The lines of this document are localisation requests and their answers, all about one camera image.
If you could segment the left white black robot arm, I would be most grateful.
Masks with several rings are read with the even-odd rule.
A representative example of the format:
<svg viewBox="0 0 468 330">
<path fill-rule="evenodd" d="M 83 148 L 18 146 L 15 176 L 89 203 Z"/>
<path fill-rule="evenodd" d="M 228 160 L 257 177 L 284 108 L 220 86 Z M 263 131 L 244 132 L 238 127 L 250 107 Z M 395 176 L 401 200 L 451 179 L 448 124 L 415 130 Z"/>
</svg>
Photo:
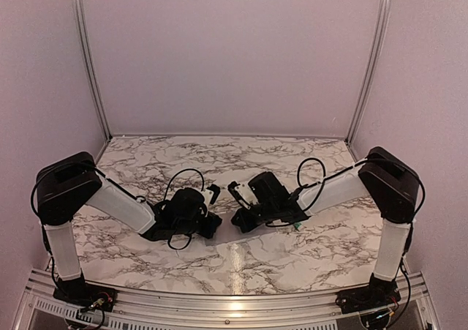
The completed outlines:
<svg viewBox="0 0 468 330">
<path fill-rule="evenodd" d="M 31 192 L 31 208 L 39 218 L 45 247 L 50 254 L 57 291 L 76 304 L 87 304 L 92 288 L 85 281 L 72 230 L 73 217 L 90 206 L 131 228 L 148 241 L 171 242 L 197 234 L 212 239 L 222 218 L 209 207 L 219 196 L 215 184 L 183 188 L 172 198 L 150 203 L 135 196 L 100 171 L 86 151 L 43 168 Z"/>
</svg>

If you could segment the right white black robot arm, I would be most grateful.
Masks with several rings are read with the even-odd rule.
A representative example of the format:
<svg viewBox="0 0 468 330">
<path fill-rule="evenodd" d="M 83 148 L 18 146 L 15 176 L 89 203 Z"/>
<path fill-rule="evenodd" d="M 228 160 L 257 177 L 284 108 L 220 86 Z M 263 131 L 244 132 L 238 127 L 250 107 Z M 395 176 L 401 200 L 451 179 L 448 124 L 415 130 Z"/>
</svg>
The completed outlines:
<svg viewBox="0 0 468 330">
<path fill-rule="evenodd" d="M 426 202 L 418 173 L 382 147 L 332 174 L 322 171 L 313 184 L 296 181 L 289 191 L 277 176 L 265 171 L 247 184 L 231 182 L 228 192 L 240 206 L 231 223 L 242 233 L 261 225 L 283 228 L 354 200 L 369 199 L 380 213 L 382 230 L 377 261 L 362 299 L 376 307 L 395 288 L 401 262 L 411 245 L 416 215 Z"/>
</svg>

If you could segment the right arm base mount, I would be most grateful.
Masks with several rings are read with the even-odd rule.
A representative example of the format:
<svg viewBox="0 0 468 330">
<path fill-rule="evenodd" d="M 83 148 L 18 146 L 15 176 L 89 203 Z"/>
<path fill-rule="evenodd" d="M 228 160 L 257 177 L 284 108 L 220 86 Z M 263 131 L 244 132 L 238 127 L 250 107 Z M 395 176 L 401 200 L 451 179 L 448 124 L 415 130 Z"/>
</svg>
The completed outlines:
<svg viewBox="0 0 468 330">
<path fill-rule="evenodd" d="M 396 279 L 381 280 L 372 273 L 369 283 L 365 286 L 339 291 L 335 303 L 340 307 L 342 314 L 387 307 L 388 314 L 385 317 L 390 319 L 399 308 L 400 301 L 401 296 Z"/>
</svg>

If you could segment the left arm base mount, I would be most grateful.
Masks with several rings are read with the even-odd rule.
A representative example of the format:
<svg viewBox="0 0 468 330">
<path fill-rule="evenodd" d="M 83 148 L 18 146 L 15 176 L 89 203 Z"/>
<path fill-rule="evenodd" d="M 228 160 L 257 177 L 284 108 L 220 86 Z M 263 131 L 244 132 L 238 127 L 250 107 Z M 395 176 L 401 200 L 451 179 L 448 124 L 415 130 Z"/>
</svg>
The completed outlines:
<svg viewBox="0 0 468 330">
<path fill-rule="evenodd" d="M 97 317 L 97 323 L 93 320 L 81 329 L 101 329 L 106 323 L 106 313 L 111 312 L 117 297 L 115 288 L 94 285 L 86 281 L 84 274 L 72 280 L 63 280 L 52 274 L 55 285 L 53 297 L 68 304 L 79 306 L 76 318 L 93 312 Z"/>
</svg>

